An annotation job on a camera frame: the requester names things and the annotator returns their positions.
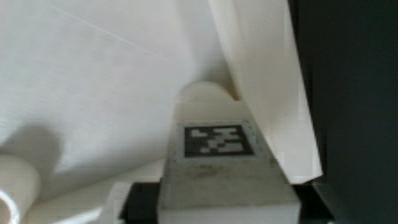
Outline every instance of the white cylinder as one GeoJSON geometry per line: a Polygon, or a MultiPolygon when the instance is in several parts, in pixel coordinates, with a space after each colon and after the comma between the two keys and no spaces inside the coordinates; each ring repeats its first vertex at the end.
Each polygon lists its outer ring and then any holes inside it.
{"type": "Polygon", "coordinates": [[[41,190],[39,173],[23,159],[0,155],[0,224],[18,224],[41,190]]]}

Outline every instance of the qr-like marker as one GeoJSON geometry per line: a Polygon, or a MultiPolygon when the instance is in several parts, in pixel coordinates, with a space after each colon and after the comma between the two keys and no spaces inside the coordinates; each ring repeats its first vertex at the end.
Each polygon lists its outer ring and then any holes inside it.
{"type": "Polygon", "coordinates": [[[252,155],[240,125],[185,128],[185,157],[252,155]]]}

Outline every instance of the white fabric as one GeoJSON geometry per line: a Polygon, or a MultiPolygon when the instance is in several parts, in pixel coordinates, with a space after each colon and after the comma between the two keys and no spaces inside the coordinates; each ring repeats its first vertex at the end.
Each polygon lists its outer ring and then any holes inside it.
{"type": "Polygon", "coordinates": [[[206,1],[0,0],[0,152],[46,200],[164,157],[178,93],[229,83],[206,1]]]}

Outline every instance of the white plastic piece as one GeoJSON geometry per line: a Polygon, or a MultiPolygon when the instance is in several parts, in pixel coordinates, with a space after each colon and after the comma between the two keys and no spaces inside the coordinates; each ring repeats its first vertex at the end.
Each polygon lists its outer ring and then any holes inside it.
{"type": "MultiPolygon", "coordinates": [[[[160,224],[295,224],[300,202],[245,103],[185,102],[176,111],[180,130],[176,128],[173,132],[162,178],[160,224]],[[185,128],[199,130],[201,127],[219,126],[224,128],[224,137],[235,138],[226,126],[240,122],[254,153],[242,156],[189,157],[185,138],[190,129],[185,128]]],[[[192,137],[203,137],[197,134],[205,132],[192,132],[192,137]]],[[[231,153],[231,150],[219,150],[219,153],[231,153]]]]}
{"type": "Polygon", "coordinates": [[[20,224],[41,192],[41,178],[32,165],[0,155],[0,224],[20,224]]]}
{"type": "Polygon", "coordinates": [[[180,93],[180,102],[233,101],[224,87],[213,82],[194,82],[180,93]]]}
{"type": "Polygon", "coordinates": [[[286,0],[210,0],[236,91],[290,183],[322,175],[286,0]]]}

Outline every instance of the black background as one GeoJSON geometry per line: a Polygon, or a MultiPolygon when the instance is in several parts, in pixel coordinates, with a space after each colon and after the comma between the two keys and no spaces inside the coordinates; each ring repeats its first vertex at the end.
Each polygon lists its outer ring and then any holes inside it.
{"type": "Polygon", "coordinates": [[[322,182],[357,223],[398,223],[398,1],[290,5],[322,182]]]}

